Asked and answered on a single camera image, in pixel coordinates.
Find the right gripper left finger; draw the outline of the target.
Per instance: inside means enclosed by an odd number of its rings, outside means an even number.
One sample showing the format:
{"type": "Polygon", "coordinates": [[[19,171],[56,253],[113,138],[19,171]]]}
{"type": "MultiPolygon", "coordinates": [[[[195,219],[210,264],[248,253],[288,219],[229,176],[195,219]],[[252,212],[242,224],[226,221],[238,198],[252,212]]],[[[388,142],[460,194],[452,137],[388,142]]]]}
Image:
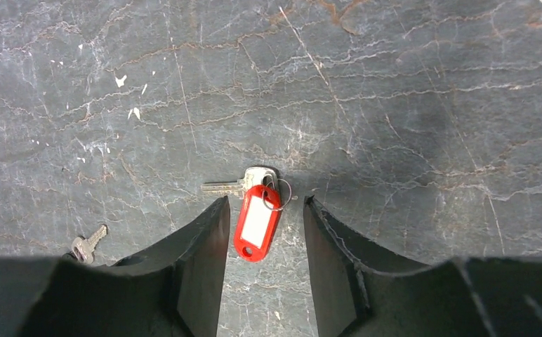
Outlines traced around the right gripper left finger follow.
{"type": "Polygon", "coordinates": [[[0,257],[0,336],[215,336],[230,204],[111,266],[0,257]]]}

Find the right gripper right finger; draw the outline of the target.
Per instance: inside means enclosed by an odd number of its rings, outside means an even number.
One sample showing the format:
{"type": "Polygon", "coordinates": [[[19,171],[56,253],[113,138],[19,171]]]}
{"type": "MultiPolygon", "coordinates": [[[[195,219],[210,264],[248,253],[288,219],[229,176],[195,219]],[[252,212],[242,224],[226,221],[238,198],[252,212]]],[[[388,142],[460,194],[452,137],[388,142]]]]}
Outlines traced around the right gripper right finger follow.
{"type": "Polygon", "coordinates": [[[406,258],[303,205],[320,336],[542,336],[542,256],[406,258]]]}

